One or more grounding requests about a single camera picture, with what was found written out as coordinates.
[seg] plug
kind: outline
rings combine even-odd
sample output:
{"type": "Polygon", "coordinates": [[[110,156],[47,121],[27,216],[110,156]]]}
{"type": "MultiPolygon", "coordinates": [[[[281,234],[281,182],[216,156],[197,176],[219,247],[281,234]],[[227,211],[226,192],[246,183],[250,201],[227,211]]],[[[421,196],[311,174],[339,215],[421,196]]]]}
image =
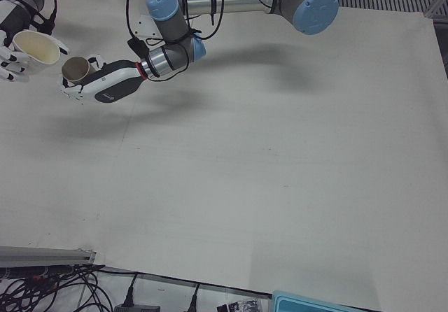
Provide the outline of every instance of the plug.
{"type": "Polygon", "coordinates": [[[131,50],[133,50],[134,53],[139,56],[140,59],[146,59],[148,57],[149,48],[141,39],[133,36],[130,40],[127,41],[127,44],[131,48],[131,50]]]}
{"type": "Polygon", "coordinates": [[[122,307],[133,307],[134,306],[134,287],[129,286],[127,289],[127,294],[125,301],[121,304],[122,307]]]}

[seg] robotic finger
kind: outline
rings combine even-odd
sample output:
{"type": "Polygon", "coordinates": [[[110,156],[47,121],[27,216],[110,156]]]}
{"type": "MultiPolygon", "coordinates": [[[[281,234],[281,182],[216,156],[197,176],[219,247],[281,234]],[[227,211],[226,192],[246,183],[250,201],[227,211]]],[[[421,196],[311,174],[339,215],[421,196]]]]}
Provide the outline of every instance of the robotic finger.
{"type": "Polygon", "coordinates": [[[20,81],[23,83],[26,83],[29,81],[29,76],[26,76],[24,74],[8,71],[7,69],[4,69],[0,67],[0,78],[7,80],[7,81],[20,81]]]}

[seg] blue joint cap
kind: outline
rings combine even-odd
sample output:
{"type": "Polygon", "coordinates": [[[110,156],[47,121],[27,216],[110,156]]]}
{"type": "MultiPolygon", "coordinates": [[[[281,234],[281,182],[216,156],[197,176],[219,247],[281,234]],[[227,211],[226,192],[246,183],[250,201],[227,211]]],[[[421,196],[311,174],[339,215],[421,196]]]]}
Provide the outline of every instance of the blue joint cap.
{"type": "Polygon", "coordinates": [[[335,20],[338,0],[304,0],[293,16],[293,25],[303,34],[318,34],[335,20]]]}
{"type": "Polygon", "coordinates": [[[205,56],[206,53],[204,43],[198,38],[193,38],[193,61],[198,61],[205,56]]]}
{"type": "Polygon", "coordinates": [[[179,10],[178,0],[146,0],[151,17],[158,21],[172,18],[179,10]]]}

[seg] wire bundle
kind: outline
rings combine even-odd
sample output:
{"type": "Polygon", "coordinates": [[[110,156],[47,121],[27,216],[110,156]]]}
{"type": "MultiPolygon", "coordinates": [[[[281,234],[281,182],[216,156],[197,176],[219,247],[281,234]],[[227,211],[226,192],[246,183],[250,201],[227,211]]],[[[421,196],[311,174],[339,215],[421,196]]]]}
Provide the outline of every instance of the wire bundle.
{"type": "Polygon", "coordinates": [[[90,306],[96,306],[100,312],[112,312],[112,302],[107,293],[99,287],[98,278],[94,274],[102,267],[104,265],[73,266],[71,274],[38,276],[13,281],[5,292],[0,294],[0,312],[31,312],[45,298],[51,297],[45,309],[40,309],[48,312],[61,290],[76,286],[87,288],[90,296],[83,303],[80,301],[73,312],[80,312],[90,306]]]}

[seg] white cup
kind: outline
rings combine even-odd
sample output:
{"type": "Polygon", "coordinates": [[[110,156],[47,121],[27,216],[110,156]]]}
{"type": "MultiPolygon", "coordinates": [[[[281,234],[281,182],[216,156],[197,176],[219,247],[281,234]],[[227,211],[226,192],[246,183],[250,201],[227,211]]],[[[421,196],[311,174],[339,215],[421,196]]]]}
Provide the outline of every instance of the white cup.
{"type": "Polygon", "coordinates": [[[33,75],[57,63],[61,56],[58,44],[47,34],[23,30],[14,35],[16,51],[29,55],[28,67],[24,74],[33,75]]]}

